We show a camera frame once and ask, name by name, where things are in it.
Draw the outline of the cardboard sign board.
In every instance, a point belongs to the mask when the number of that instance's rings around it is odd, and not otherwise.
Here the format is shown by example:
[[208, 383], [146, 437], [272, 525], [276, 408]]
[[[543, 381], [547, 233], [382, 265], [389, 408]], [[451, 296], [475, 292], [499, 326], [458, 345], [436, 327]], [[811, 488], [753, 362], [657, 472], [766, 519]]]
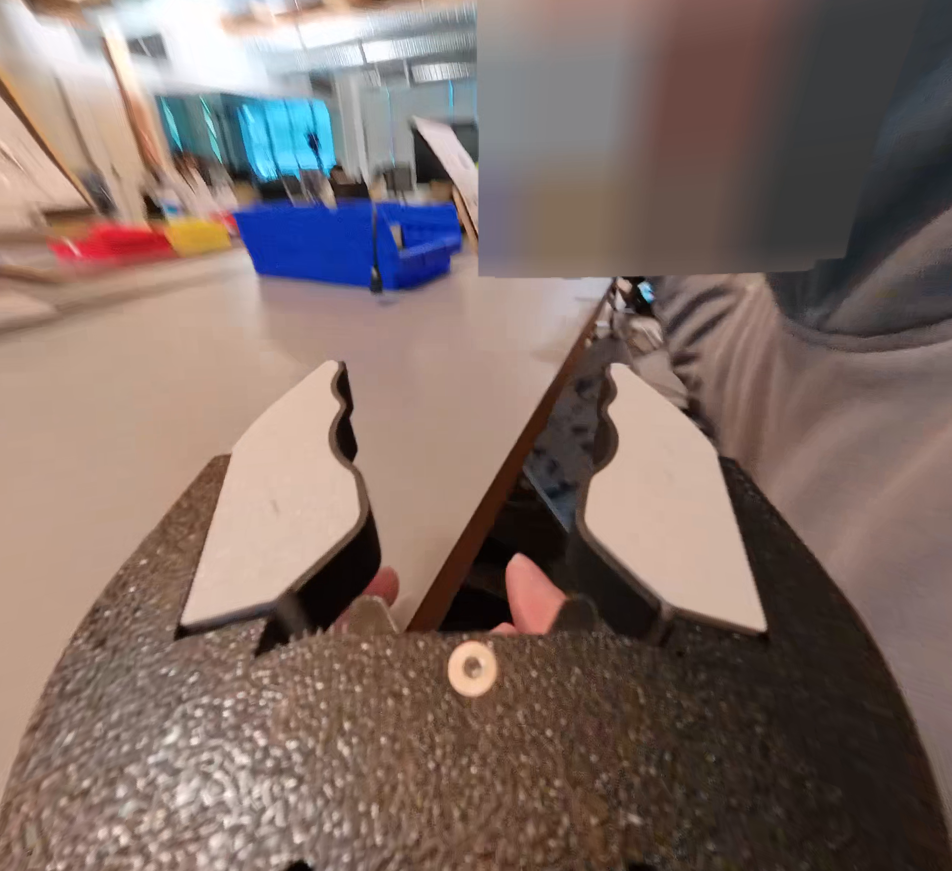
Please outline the cardboard sign board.
[[434, 158], [445, 171], [453, 188], [454, 198], [464, 207], [463, 222], [471, 240], [479, 240], [479, 171], [477, 163], [466, 151], [455, 130], [445, 123], [414, 117], [411, 127], [425, 141]]

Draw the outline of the yellow plastic bin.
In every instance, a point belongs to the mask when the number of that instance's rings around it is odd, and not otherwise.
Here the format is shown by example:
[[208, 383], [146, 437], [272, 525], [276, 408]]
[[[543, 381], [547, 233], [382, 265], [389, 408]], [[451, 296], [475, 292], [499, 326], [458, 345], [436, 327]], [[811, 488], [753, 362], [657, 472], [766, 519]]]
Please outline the yellow plastic bin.
[[232, 235], [224, 222], [198, 218], [173, 218], [163, 231], [180, 258], [202, 256], [232, 248]]

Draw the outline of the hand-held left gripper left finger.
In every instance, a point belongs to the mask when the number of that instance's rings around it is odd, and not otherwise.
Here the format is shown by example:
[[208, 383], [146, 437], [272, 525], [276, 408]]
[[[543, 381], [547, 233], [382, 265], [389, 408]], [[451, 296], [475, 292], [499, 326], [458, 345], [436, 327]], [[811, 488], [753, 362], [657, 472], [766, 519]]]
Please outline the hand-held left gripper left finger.
[[265, 621], [257, 653], [327, 632], [382, 566], [348, 367], [319, 365], [235, 443], [179, 637]]

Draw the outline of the red plastic bin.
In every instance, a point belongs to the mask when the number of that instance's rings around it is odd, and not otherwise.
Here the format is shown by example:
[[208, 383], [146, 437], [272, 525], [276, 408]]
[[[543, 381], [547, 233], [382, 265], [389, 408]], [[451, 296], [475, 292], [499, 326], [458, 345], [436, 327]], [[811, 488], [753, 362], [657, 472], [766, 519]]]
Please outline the red plastic bin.
[[165, 231], [150, 225], [97, 222], [79, 233], [47, 240], [60, 262], [113, 266], [176, 258]]

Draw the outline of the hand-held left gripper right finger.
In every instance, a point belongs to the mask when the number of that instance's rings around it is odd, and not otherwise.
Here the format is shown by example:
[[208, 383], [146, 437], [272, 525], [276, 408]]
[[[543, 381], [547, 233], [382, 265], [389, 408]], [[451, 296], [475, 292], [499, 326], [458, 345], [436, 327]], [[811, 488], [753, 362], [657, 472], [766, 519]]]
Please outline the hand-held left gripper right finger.
[[768, 633], [716, 449], [622, 364], [603, 373], [592, 463], [567, 571], [610, 632], [659, 642], [686, 621], [750, 638]]

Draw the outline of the blue plastic bin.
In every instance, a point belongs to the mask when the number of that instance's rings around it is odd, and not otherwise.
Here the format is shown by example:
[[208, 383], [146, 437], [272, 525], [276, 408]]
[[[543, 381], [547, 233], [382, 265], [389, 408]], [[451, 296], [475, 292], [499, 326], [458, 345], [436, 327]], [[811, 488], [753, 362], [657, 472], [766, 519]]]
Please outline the blue plastic bin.
[[272, 278], [370, 288], [378, 272], [385, 291], [409, 290], [446, 276], [462, 248], [452, 203], [285, 201], [237, 210], [233, 219], [255, 271]]

